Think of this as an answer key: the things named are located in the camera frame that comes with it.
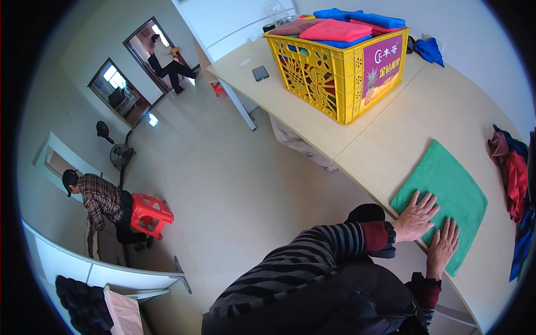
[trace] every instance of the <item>red sleeve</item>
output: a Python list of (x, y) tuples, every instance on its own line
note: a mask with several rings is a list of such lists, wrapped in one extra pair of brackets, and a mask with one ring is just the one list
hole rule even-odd
[(363, 230), (363, 252), (381, 250), (387, 245), (387, 231), (384, 221), (359, 223)]
[(427, 279), (420, 272), (413, 272), (411, 281), (406, 287), (413, 293), (421, 308), (435, 308), (439, 294), (441, 293), (441, 281)]

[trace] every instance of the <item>white jacket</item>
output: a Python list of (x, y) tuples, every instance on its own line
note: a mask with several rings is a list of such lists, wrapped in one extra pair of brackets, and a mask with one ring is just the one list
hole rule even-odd
[(158, 63), (160, 63), (161, 68), (165, 68), (169, 63), (175, 61), (171, 54), (171, 50), (169, 50), (162, 42), (156, 42), (154, 44), (153, 53), (157, 58)]

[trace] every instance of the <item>smartphone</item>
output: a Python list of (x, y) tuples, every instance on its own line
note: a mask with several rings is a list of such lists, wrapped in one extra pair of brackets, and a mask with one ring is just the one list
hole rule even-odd
[(258, 68), (253, 69), (253, 75), (255, 76), (256, 81), (261, 81), (269, 77), (264, 66), (259, 66)]

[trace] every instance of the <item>wrinkled hand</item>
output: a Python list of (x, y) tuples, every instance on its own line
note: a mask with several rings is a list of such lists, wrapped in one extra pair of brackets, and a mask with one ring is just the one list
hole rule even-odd
[(439, 229), (436, 231), (432, 244), (428, 249), (426, 278), (441, 280), (446, 265), (458, 248), (459, 233), (460, 227), (456, 227), (456, 220), (450, 222), (449, 218), (445, 221), (443, 232), (440, 233)]
[(417, 204), (419, 193), (419, 191), (416, 191), (413, 194), (410, 204), (402, 212), (398, 220), (391, 222), (397, 235), (396, 242), (415, 241), (434, 226), (430, 219), (439, 212), (440, 207), (434, 207), (437, 197), (432, 196), (432, 193), (429, 192)]

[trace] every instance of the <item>wooden desk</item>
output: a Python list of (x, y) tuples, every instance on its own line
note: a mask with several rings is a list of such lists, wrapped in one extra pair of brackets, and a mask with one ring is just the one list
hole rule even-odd
[[(250, 59), (246, 66), (240, 64)], [(283, 82), (265, 39), (249, 42), (231, 51), (206, 69), (292, 129), (312, 147), (333, 160), (399, 94), (426, 64), (420, 57), (407, 57), (403, 82), (374, 108), (350, 126), (341, 126), (307, 102), (283, 88)], [(252, 70), (263, 65), (269, 78), (256, 82)]]
[[(244, 60), (251, 61), (240, 67)], [(270, 78), (255, 82), (264, 65)], [(488, 156), (492, 124), (520, 138), (499, 107), (469, 79), (446, 65), (407, 55), (403, 82), (348, 127), (341, 126), (283, 88), (265, 40), (247, 43), (207, 68), (300, 135), (382, 208), (389, 203), (437, 139), (475, 179), (489, 204), (484, 220), (454, 278), (445, 274), (486, 333), (507, 306), (516, 226), (509, 219), (499, 169)]]

